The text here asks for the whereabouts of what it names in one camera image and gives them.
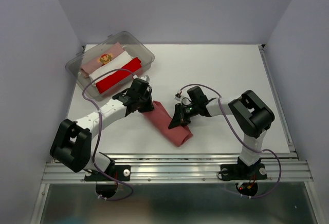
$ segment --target pink towel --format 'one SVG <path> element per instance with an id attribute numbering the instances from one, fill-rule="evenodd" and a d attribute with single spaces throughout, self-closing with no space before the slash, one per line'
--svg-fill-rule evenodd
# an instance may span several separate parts
<path id="1" fill-rule="evenodd" d="M 145 112 L 143 115 L 173 144 L 181 146 L 193 134 L 187 126 L 178 126 L 168 129 L 171 117 L 160 102 L 153 101 L 154 110 Z"/>
<path id="2" fill-rule="evenodd" d="M 102 52 L 99 56 L 93 58 L 92 60 L 88 61 L 87 63 L 80 66 L 80 70 L 82 75 L 85 78 L 89 77 L 89 74 L 92 74 L 101 66 L 107 64 L 108 62 L 115 59 L 117 56 L 122 54 L 124 49 L 121 47 L 120 43 L 114 44 L 108 50 Z"/>

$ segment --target wall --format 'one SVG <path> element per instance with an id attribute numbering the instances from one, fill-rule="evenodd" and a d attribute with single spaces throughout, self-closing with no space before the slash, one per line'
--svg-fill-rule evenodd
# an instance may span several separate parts
<path id="1" fill-rule="evenodd" d="M 290 0 L 59 0 L 83 43 L 266 43 Z"/>
<path id="2" fill-rule="evenodd" d="M 297 152 L 328 214 L 329 0 L 292 0 L 265 52 Z"/>
<path id="3" fill-rule="evenodd" d="M 0 0 L 0 223 L 28 223 L 80 50 L 58 0 Z"/>

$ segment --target purple cable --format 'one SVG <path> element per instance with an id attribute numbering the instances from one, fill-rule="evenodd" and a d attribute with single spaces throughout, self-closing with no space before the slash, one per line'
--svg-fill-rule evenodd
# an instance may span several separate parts
<path id="1" fill-rule="evenodd" d="M 212 88 L 210 88 L 210 87 L 208 87 L 208 86 L 206 86 L 206 85 L 203 85 L 203 84 L 188 84 L 188 85 L 183 86 L 180 90 L 182 91 L 182 90 L 185 89 L 186 87 L 194 86 L 194 85 L 201 86 L 201 87 L 204 87 L 204 88 L 206 88 L 206 89 L 209 89 L 209 90 L 215 92 L 220 98 L 222 97 L 222 96 L 221 96 L 216 90 L 214 90 L 214 89 L 212 89 Z M 254 150 L 253 148 L 249 147 L 247 144 L 245 144 L 245 143 L 242 141 L 242 139 L 238 136 L 238 134 L 236 133 L 236 131 L 234 130 L 234 128 L 233 128 L 231 122 L 229 121 L 229 119 L 228 119 L 226 113 L 224 112 L 224 108 L 223 108 L 223 105 L 221 104 L 221 100 L 220 100 L 220 98 L 218 99 L 218 104 L 219 104 L 219 106 L 220 106 L 220 109 L 221 109 L 221 111 L 222 111 L 222 114 L 223 114 L 223 116 L 224 116 L 224 118 L 225 118 L 225 120 L 226 120 L 228 126 L 230 127 L 231 131 L 233 132 L 233 134 L 235 135 L 235 137 L 237 138 L 237 140 L 242 144 L 242 146 L 246 147 L 246 148 L 247 148 L 248 150 L 250 150 L 250 151 L 253 151 L 253 152 L 255 152 L 255 153 L 259 153 L 259 154 L 260 154 L 261 152 L 269 151 L 269 152 L 271 152 L 271 153 L 274 155 L 274 157 L 275 157 L 276 160 L 278 161 L 278 165 L 279 165 L 279 176 L 278 176 L 278 180 L 276 181 L 276 183 L 275 183 L 275 185 L 273 186 L 273 188 L 272 188 L 271 190 L 269 190 L 268 192 L 262 194 L 262 195 L 259 195 L 259 196 L 253 196 L 253 197 L 250 197 L 250 198 L 261 198 L 261 197 L 265 197 L 265 196 L 267 196 L 268 194 L 270 194 L 272 191 L 274 191 L 274 189 L 278 186 L 278 184 L 279 184 L 279 182 L 280 182 L 281 174 L 282 174 L 282 167 L 281 167 L 281 163 L 280 163 L 279 157 L 276 155 L 276 153 L 274 153 L 272 150 L 269 150 L 268 148 L 265 148 L 265 149 L 263 149 L 263 150 L 261 150 L 261 151 L 257 151 L 257 150 Z"/>
<path id="2" fill-rule="evenodd" d="M 129 72 L 131 75 L 134 75 L 131 71 L 126 70 L 126 69 L 121 69 L 121 68 L 120 68 L 120 69 L 114 69 L 114 70 L 108 71 L 107 73 L 104 73 L 103 75 L 99 76 L 98 78 L 95 78 L 93 81 L 91 81 L 89 84 L 87 84 L 87 86 L 84 87 L 84 89 L 82 90 L 82 97 L 83 97 L 83 99 L 85 99 L 85 100 L 91 102 L 91 103 L 95 106 L 95 108 L 96 108 L 97 110 L 100 109 L 99 106 L 98 106 L 98 104 L 97 104 L 94 100 L 92 100 L 92 99 L 86 97 L 85 92 L 86 92 L 87 88 L 88 88 L 89 86 L 91 86 L 91 84 L 92 84 L 93 82 L 95 82 L 96 80 L 100 79 L 101 77 L 103 77 L 103 76 L 105 76 L 105 75 L 107 75 L 107 74 L 109 74 L 109 73 L 111 73 L 111 72 L 114 72 L 114 71 L 127 71 L 127 72 Z M 99 171 L 104 177 L 106 177 L 106 178 L 108 178 L 108 179 L 110 179 L 110 180 L 112 180 L 112 181 L 114 181 L 114 182 L 117 182 L 117 183 L 119 183 L 119 184 L 125 185 L 125 186 L 127 186 L 127 187 L 129 187 L 129 188 L 131 189 L 131 192 L 130 192 L 129 194 L 127 194 L 127 195 L 124 196 L 124 197 L 120 197 L 120 198 L 110 199 L 110 198 L 104 198 L 102 195 L 98 195 L 98 197 L 101 198 L 101 199 L 103 199 L 103 200 L 105 200 L 105 201 L 120 201 L 120 200 L 123 200 L 123 199 L 126 199 L 126 198 L 130 197 L 130 196 L 133 194 L 134 189 L 133 189 L 133 187 L 132 187 L 130 184 L 127 184 L 127 183 L 125 183 L 125 182 L 122 182 L 122 181 L 120 181 L 120 180 L 118 180 L 118 179 L 115 179 L 115 178 L 111 177 L 110 175 L 106 174 L 106 173 L 103 172 L 103 171 L 97 166 L 97 164 L 96 164 L 95 156 L 96 156 L 97 149 L 98 149 L 98 146 L 99 146 L 99 143 L 100 143 L 100 140 L 101 140 L 102 124 L 103 124 L 103 119 L 102 119 L 102 115 L 101 115 L 101 113 L 98 112 L 98 115 L 99 115 L 98 137 L 97 137 L 97 141 L 96 141 L 96 145 L 95 145 L 95 150 L 94 150 L 94 153 L 93 153 L 93 156 L 92 156 L 93 164 L 94 164 L 95 168 L 96 168 L 96 169 L 97 169 L 97 170 L 98 170 L 98 171 Z"/>

